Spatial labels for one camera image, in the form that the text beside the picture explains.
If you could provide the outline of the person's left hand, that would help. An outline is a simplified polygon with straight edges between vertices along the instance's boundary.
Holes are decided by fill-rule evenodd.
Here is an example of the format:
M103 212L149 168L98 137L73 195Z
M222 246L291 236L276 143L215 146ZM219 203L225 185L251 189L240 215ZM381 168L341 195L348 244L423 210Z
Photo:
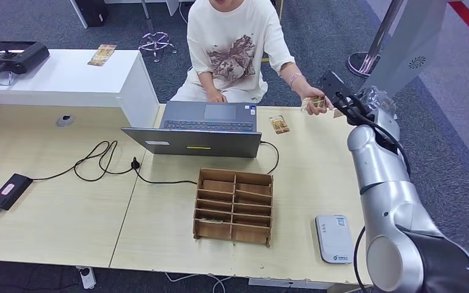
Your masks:
M298 92L305 110L308 115L326 114L329 110L333 110L334 106L325 96L325 93L312 86L307 86Z

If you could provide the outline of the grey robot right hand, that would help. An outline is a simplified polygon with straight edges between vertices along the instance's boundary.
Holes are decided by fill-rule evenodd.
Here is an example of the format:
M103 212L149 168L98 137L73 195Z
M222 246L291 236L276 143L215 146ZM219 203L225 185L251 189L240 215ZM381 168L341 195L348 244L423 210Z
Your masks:
M386 91L379 90L376 86L363 87L356 94L343 98L350 106L363 116L371 115L375 110L383 110L394 120L398 118L396 114L396 102L390 98Z

